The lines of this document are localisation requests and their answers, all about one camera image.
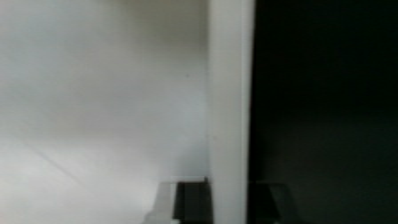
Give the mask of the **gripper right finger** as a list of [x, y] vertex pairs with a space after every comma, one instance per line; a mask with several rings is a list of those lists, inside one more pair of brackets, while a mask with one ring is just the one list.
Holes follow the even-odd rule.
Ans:
[[249, 184], [247, 224], [300, 224], [289, 188], [281, 183]]

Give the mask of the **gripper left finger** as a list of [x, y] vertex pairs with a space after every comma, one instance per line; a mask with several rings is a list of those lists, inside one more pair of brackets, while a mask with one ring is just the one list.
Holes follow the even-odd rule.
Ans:
[[190, 178], [158, 185], [142, 224], [210, 224], [210, 183]]

